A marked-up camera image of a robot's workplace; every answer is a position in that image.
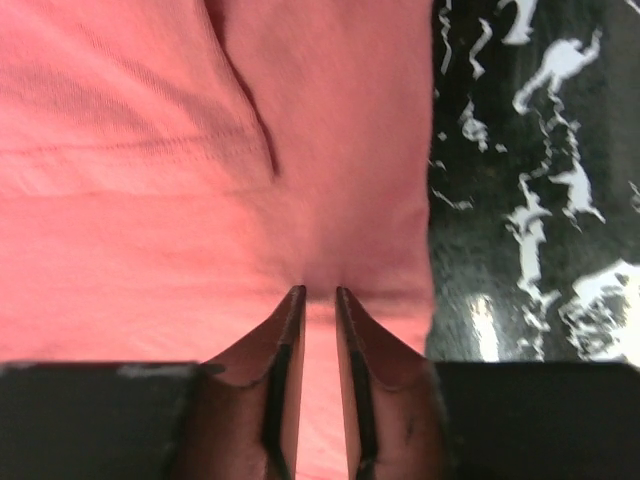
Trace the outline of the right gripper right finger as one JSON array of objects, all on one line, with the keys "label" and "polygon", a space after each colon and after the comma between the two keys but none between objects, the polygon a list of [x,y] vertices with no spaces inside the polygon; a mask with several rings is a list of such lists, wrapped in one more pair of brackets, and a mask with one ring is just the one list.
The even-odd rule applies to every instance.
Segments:
[{"label": "right gripper right finger", "polygon": [[348,477],[453,479],[433,365],[345,287],[335,314]]}]

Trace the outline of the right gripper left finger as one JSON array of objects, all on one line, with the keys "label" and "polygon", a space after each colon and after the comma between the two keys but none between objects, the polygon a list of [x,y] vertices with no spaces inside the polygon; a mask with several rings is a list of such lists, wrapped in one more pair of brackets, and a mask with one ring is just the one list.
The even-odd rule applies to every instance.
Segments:
[{"label": "right gripper left finger", "polygon": [[173,479],[292,479],[304,361],[306,289],[203,363]]}]

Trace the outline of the red t-shirt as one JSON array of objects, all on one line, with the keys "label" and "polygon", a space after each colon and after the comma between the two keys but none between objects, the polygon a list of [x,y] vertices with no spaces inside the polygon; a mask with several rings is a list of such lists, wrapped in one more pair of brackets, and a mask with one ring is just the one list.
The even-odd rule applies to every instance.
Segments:
[{"label": "red t-shirt", "polygon": [[422,348],[428,1],[5,1],[1,356],[205,360],[307,289],[297,472],[347,477],[334,292]]}]

